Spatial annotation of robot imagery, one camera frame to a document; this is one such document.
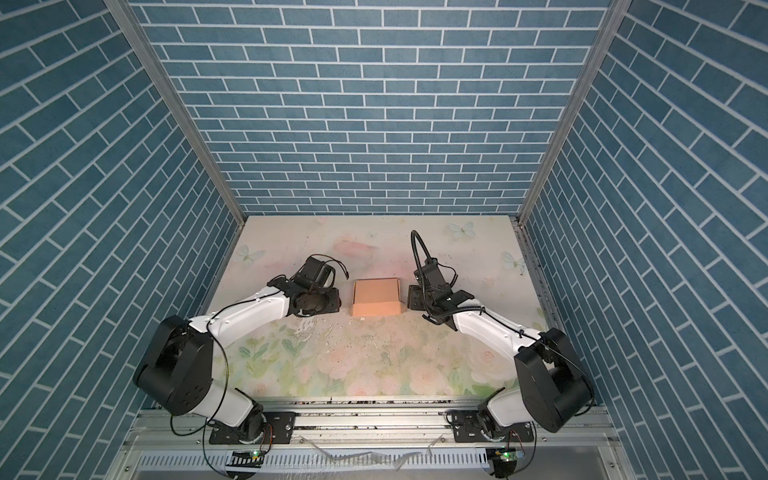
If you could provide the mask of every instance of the white arm segment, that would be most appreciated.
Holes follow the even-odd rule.
[[[196,316],[190,319],[190,326],[202,333],[210,329],[210,333],[219,340],[221,346],[227,348],[260,326],[281,319],[288,314],[290,299],[273,286],[265,286],[243,300],[251,299],[257,300],[227,308],[213,320],[211,317],[216,312]],[[214,355],[217,354],[221,354],[218,345],[214,347]],[[222,396],[224,396],[224,401],[221,408],[216,416],[212,417]],[[214,380],[205,398],[190,413],[218,420],[230,427],[237,427],[243,423],[252,408],[253,402],[248,397],[231,387],[227,388],[225,394],[224,386]]]
[[[467,300],[459,305],[462,306],[481,306],[477,300]],[[506,359],[514,364],[515,355],[518,350],[524,346],[530,346],[533,340],[527,337],[520,337],[511,331],[524,330],[526,334],[538,338],[541,333],[539,330],[514,323],[493,310],[486,309],[499,322],[509,327],[505,328],[499,325],[490,316],[480,312],[461,312],[453,316],[453,323],[461,333],[474,336],[476,339],[490,346],[493,350],[501,353]],[[528,409],[523,405],[523,398],[519,390],[504,390],[494,396],[488,402],[488,410],[493,415],[496,422],[502,426],[509,426],[513,423],[530,422],[533,417],[528,413]]]

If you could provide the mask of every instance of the table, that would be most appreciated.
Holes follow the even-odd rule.
[[[478,340],[435,326],[420,312],[352,317],[357,279],[400,279],[401,301],[415,283],[410,232],[459,274],[474,294],[510,320],[546,329],[543,312],[506,216],[249,217],[209,311],[249,296],[279,273],[291,276],[312,253],[337,268],[338,313],[289,316],[227,347],[230,385],[255,398],[478,396],[517,387],[515,367]],[[445,270],[447,280],[450,270]],[[214,378],[223,380],[221,355]]]

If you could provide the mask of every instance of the tiled wallpaper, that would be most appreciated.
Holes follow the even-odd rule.
[[[638,478],[768,478],[768,3],[634,0],[529,224]]]
[[[0,478],[103,475],[235,226],[101,0],[0,2]]]
[[[608,0],[132,1],[248,214],[516,214]]]

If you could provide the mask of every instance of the floral pattern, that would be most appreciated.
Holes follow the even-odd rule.
[[[405,301],[407,286],[413,283],[407,235],[416,228],[432,255],[457,269],[458,288],[479,293],[484,303],[514,322],[545,329],[507,218],[466,217],[458,224],[440,219],[356,218],[351,227],[344,217],[291,217],[277,226],[264,224],[279,223],[279,217],[250,218],[212,307],[258,290],[277,273],[290,275],[309,253],[328,253],[344,261],[352,279],[337,282],[341,312],[279,319],[227,347],[230,385],[255,397],[486,397],[502,386],[518,388],[512,362],[473,337],[427,322],[420,312],[349,315],[355,278],[396,276]],[[292,230],[301,233],[302,242],[304,232],[311,232],[307,246],[282,241]],[[219,355],[214,357],[214,378],[224,378]]]

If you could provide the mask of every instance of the cardboard box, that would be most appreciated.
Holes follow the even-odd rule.
[[[353,316],[399,315],[404,311],[400,303],[399,279],[355,280]]]

